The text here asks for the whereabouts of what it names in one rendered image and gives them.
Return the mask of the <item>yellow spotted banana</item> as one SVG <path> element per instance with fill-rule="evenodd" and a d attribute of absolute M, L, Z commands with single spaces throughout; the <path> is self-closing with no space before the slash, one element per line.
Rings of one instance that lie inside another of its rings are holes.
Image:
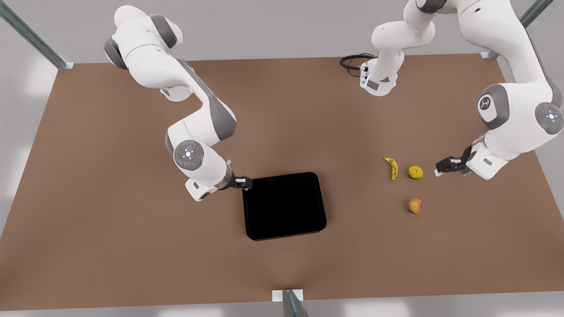
<path fill-rule="evenodd" d="M 383 157 L 383 159 L 387 161 L 391 166 L 391 179 L 394 181 L 399 173 L 399 167 L 397 165 L 397 162 L 391 157 Z"/>

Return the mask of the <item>black square tray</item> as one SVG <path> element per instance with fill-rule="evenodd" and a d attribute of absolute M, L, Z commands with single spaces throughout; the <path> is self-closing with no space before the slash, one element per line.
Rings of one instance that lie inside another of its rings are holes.
<path fill-rule="evenodd" d="M 327 217 L 318 175 L 257 178 L 242 191 L 246 236 L 254 241 L 317 233 Z"/>

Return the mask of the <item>silver frame post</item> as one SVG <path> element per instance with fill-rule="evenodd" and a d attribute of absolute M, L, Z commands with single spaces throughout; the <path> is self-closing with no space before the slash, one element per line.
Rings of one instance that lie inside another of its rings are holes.
<path fill-rule="evenodd" d="M 520 23 L 526 29 L 554 0 L 534 0 L 532 5 L 520 16 Z M 480 52 L 482 59 L 497 59 L 499 54 L 492 50 Z"/>
<path fill-rule="evenodd" d="M 71 70 L 74 63 L 66 62 L 18 14 L 16 14 L 4 0 L 0 0 L 0 17 L 11 26 L 24 40 L 33 46 L 58 70 Z"/>
<path fill-rule="evenodd" d="M 283 317 L 310 317 L 302 303 L 303 289 L 273 290 L 271 293 L 273 302 L 282 303 Z"/>

